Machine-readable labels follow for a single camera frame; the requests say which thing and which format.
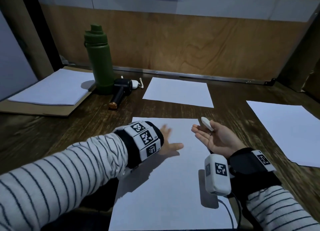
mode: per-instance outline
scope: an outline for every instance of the person's left arm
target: person's left arm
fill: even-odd
[[[150,122],[133,126],[72,144],[62,152],[1,175],[0,230],[40,230],[78,207],[86,195],[110,179],[130,172],[157,147],[162,146],[160,154],[183,147],[168,143],[170,129],[166,127],[159,130]],[[125,127],[133,131],[128,133]],[[139,132],[137,137],[133,137],[134,131]]]

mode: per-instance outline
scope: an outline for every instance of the person's left hand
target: person's left hand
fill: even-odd
[[[170,137],[172,129],[167,128],[167,125],[163,125],[160,131],[163,135],[164,142],[161,149],[159,150],[159,154],[165,155],[183,148],[182,143],[169,143],[168,139]]]

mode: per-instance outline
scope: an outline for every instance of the person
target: person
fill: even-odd
[[[226,126],[210,124],[213,132],[198,125],[191,131],[211,152],[229,158],[248,150]],[[169,143],[170,133],[166,125],[158,129],[150,122],[135,122],[1,175],[0,230],[40,230],[78,207],[85,196],[111,178],[130,174],[150,155],[182,149],[182,143]],[[280,185],[250,193],[252,190],[232,183],[233,193],[264,230],[320,230]]]

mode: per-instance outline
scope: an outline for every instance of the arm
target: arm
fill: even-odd
[[[160,139],[159,154],[183,147],[168,143],[170,129],[160,131],[147,123]],[[111,178],[121,178],[138,166],[142,161],[140,148],[124,127],[1,175],[0,230],[40,230],[78,207],[86,195]]]
[[[233,154],[253,150],[247,148],[226,126],[214,121],[210,124],[213,132],[198,125],[193,125],[191,129],[210,152],[229,159]],[[294,200],[290,192],[281,187],[273,172],[233,178],[231,188],[242,207],[246,207],[242,210],[243,215],[258,230],[320,230],[319,223]]]

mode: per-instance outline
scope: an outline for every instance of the hand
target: hand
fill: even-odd
[[[161,149],[159,150],[159,154],[165,155],[183,148],[182,143],[169,143],[168,139],[170,137],[172,129],[167,128],[167,125],[163,125],[160,131],[163,135],[164,142]]]
[[[226,126],[213,120],[210,121],[210,125],[213,132],[196,124],[192,126],[191,131],[214,154],[223,155],[228,159],[234,152],[246,148],[246,145]]]

